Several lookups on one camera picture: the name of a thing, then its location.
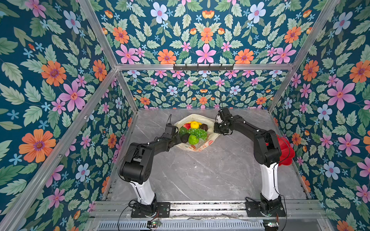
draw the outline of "blue floral wall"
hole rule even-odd
[[[76,1],[2,1],[0,28],[2,219],[110,67]],[[19,230],[82,230],[131,114],[115,80]]]
[[[274,111],[311,196],[339,231],[367,230],[369,1],[341,1]]]

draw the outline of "white plastic bag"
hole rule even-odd
[[[205,149],[206,147],[208,147],[209,145],[211,145],[220,134],[213,132],[213,127],[214,127],[214,124],[215,124],[214,119],[209,119],[207,117],[197,115],[197,114],[191,114],[191,115],[183,118],[182,120],[178,121],[174,125],[177,126],[180,129],[184,124],[186,124],[188,122],[191,122],[191,121],[198,121],[200,123],[207,124],[207,126],[208,126],[207,140],[203,141],[202,139],[199,139],[199,143],[196,144],[196,145],[191,145],[191,144],[189,144],[189,142],[180,143],[180,144],[176,145],[176,147],[181,148],[183,150],[187,150],[187,151],[200,152],[203,149]]]

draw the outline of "red fruit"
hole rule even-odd
[[[190,129],[190,124],[189,123],[186,123],[186,124],[184,124],[183,127],[186,128],[187,130],[189,130]]]

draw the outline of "pink flower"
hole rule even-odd
[[[103,112],[106,114],[109,112],[109,105],[107,103],[103,104]]]
[[[58,114],[62,114],[62,111],[65,111],[65,102],[60,102],[60,99],[58,98],[56,102],[51,102],[51,104],[54,106],[53,111],[56,112],[58,111]]]
[[[299,111],[302,112],[302,113],[305,113],[307,111],[307,105],[306,103],[302,103],[301,105],[299,105],[300,109]]]
[[[360,172],[360,176],[367,177],[367,175],[369,175],[370,173],[370,158],[369,157],[365,158],[365,164],[362,162],[357,162],[357,166],[359,166],[362,169],[365,169]]]
[[[153,78],[149,80],[149,82],[150,82],[150,85],[153,85],[153,86],[157,86],[158,84],[157,79],[153,79]]]
[[[277,48],[271,47],[271,49],[267,51],[267,56],[272,57],[273,55],[276,54],[276,50]]]
[[[216,86],[221,87],[222,85],[225,85],[224,82],[224,79],[221,80],[221,78],[219,78],[218,80],[216,80]]]
[[[67,105],[68,111],[73,111],[75,104],[76,107],[81,110],[83,106],[85,106],[85,101],[81,97],[85,96],[86,91],[84,89],[79,90],[76,81],[72,82],[72,89],[68,84],[63,84],[63,87],[68,94],[62,93],[59,98],[64,102],[69,101]]]
[[[86,149],[86,146],[90,147],[90,141],[91,139],[89,138],[89,136],[82,137],[82,142],[80,143],[80,145],[83,145],[84,149]]]
[[[189,49],[191,49],[190,43],[186,43],[186,42],[184,42],[184,44],[181,45],[181,47],[182,47],[182,51],[189,51]]]
[[[323,138],[320,138],[320,141],[322,142],[321,146],[325,146],[326,148],[329,148],[329,145],[333,144],[333,141],[330,141],[331,137],[332,136],[326,136],[325,134],[323,134]]]
[[[59,207],[59,201],[64,201],[64,196],[62,196],[64,193],[64,189],[60,190],[57,188],[55,189],[55,194],[49,196],[49,208],[53,207],[55,205],[56,208]]]
[[[333,75],[333,76],[329,76],[329,80],[328,81],[326,81],[326,83],[327,84],[329,84],[328,85],[328,87],[331,87],[331,86],[335,86],[335,82],[337,82],[339,79],[337,78],[337,75],[335,74],[335,75]]]
[[[301,88],[300,90],[299,90],[299,92],[301,92],[302,94],[301,94],[301,97],[305,97],[306,99],[308,98],[308,93],[311,93],[312,92],[312,90],[311,89],[309,89],[310,88],[310,86],[311,86],[311,84],[303,84],[303,88]]]
[[[154,75],[159,76],[160,78],[163,78],[163,76],[167,76],[167,73],[166,73],[166,70],[159,70],[159,71],[156,71]]]
[[[210,62],[210,63],[213,62],[213,58],[211,56],[215,55],[216,51],[215,50],[210,51],[209,50],[209,45],[208,45],[208,43],[206,43],[206,44],[203,45],[203,51],[197,50],[197,51],[195,51],[195,53],[198,56],[200,56],[196,62],[201,63],[201,62],[204,61],[204,64],[206,64],[207,61]]]
[[[290,61],[290,58],[289,56],[295,54],[297,51],[296,50],[290,50],[292,48],[292,44],[288,44],[286,47],[285,47],[285,50],[283,50],[283,48],[279,47],[277,49],[277,55],[275,55],[274,57],[272,57],[272,61],[276,61],[276,63],[282,63],[283,61],[285,63],[288,63]]]
[[[221,47],[221,49],[223,49],[223,51],[229,51],[230,48],[231,48],[231,45],[230,45],[230,42],[227,42],[227,43],[223,43],[222,44],[223,46]]]
[[[258,84],[258,82],[259,82],[259,79],[257,79],[257,78],[254,78],[254,79],[251,79],[251,80],[250,80],[250,83],[252,84],[252,86],[253,86],[253,85],[257,85],[257,84]]]
[[[183,71],[173,71],[173,70],[171,70],[171,72],[174,73],[172,75],[173,78],[181,79],[181,77],[185,75],[185,73],[183,73]]]
[[[366,185],[362,185],[362,188],[360,186],[356,186],[357,192],[356,196],[362,197],[362,200],[367,203],[370,200],[370,191],[367,190]]]
[[[38,17],[38,15],[40,15],[41,17],[46,18],[43,12],[46,11],[46,8],[39,3],[40,3],[39,0],[28,0],[24,4],[28,8],[32,9],[33,15],[35,15],[35,17]]]
[[[121,63],[126,63],[128,61],[129,64],[134,64],[134,61],[139,61],[140,59],[137,57],[137,56],[134,56],[135,54],[135,49],[134,48],[130,48],[128,51],[127,51],[127,47],[123,44],[121,44],[121,50],[116,50],[116,54],[118,54],[119,56],[123,56],[121,58]]]
[[[298,157],[297,158],[297,163],[299,164],[299,166],[301,166],[303,164],[303,159],[302,157]]]
[[[64,165],[62,165],[62,164],[57,166],[57,168],[54,170],[54,173],[51,175],[51,177],[46,182],[46,187],[47,188],[49,188],[50,185],[53,183],[53,178],[54,178],[54,180],[60,180],[61,179],[60,174],[58,172],[60,172],[63,168],[64,168]]]
[[[255,73],[254,73],[254,70],[243,70],[244,72],[243,72],[243,74],[242,74],[242,76],[246,76],[247,78],[249,78],[249,76],[251,76],[251,75],[254,75]]]
[[[82,86],[83,88],[85,88],[85,84],[87,84],[85,77],[84,76],[81,77],[80,75],[78,75],[76,82],[78,83],[78,86]]]
[[[194,81],[191,81],[190,78],[188,78],[188,80],[184,80],[184,86],[192,86],[192,82]]]
[[[353,95],[347,94],[348,92],[352,91],[354,88],[355,83],[347,84],[343,88],[343,81],[338,80],[336,83],[336,89],[330,88],[327,91],[327,94],[330,96],[334,96],[333,98],[330,98],[328,101],[328,105],[334,105],[337,101],[337,108],[341,111],[344,108],[344,101],[348,103],[354,102],[356,99]]]
[[[70,150],[71,151],[76,151],[76,147],[74,146],[74,144],[76,143],[77,139],[74,139],[73,143],[71,144],[71,146],[69,147],[69,149],[65,152],[65,156],[69,156],[69,153],[70,153]]]
[[[351,140],[351,135],[347,133],[345,136],[345,139],[342,137],[338,137],[338,141],[342,143],[343,145],[339,145],[339,150],[346,150],[347,156],[352,155],[352,151],[356,153],[360,153],[360,149],[356,147],[355,145],[359,144],[360,140],[357,138],[354,138]]]
[[[144,52],[145,51],[143,51],[140,47],[139,48],[135,48],[135,55],[139,55],[139,58],[145,57]]]
[[[301,74],[299,75],[297,73],[294,74],[294,77],[292,79],[292,86],[294,86],[294,88],[297,88],[298,84],[301,83],[300,77],[301,77]]]
[[[226,71],[225,76],[228,76],[229,79],[231,79],[232,77],[236,77],[236,73],[238,72],[239,70]]]

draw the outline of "light blue flower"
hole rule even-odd
[[[62,222],[59,225],[64,226],[66,223],[67,223],[67,217],[63,217]]]
[[[47,110],[50,110],[50,104],[48,104],[47,102],[45,102],[45,104],[41,105],[42,108],[45,109],[45,111],[47,112]]]
[[[16,119],[18,119],[19,117],[17,116],[17,115],[19,115],[19,112],[16,112],[16,111],[14,111],[14,109],[11,111],[11,113],[10,112],[8,112],[8,113],[6,113],[7,115],[9,115],[9,116],[11,116],[11,120],[13,120],[14,118],[16,118]]]
[[[202,15],[197,15],[195,20],[197,20],[198,22],[202,21]]]
[[[107,16],[104,14],[101,14],[101,20],[104,20],[104,22],[106,22],[108,19],[107,19]]]
[[[114,17],[118,20],[120,18],[120,15],[117,13],[114,13]]]
[[[14,158],[11,158],[9,160],[9,162],[13,162],[13,165],[17,165],[18,162],[22,162],[22,160],[21,160],[22,155],[18,156],[16,153],[14,153],[13,156],[14,156]]]
[[[215,15],[215,18],[213,20],[218,22],[218,20],[220,20],[220,15]]]
[[[26,48],[24,48],[24,51],[25,51],[25,52],[24,52],[23,54],[24,54],[24,55],[27,55],[27,57],[28,57],[28,58],[30,58],[30,57],[34,57],[34,55],[32,54],[32,53],[33,53],[33,51],[31,51],[31,50],[30,50],[30,51],[28,51]]]

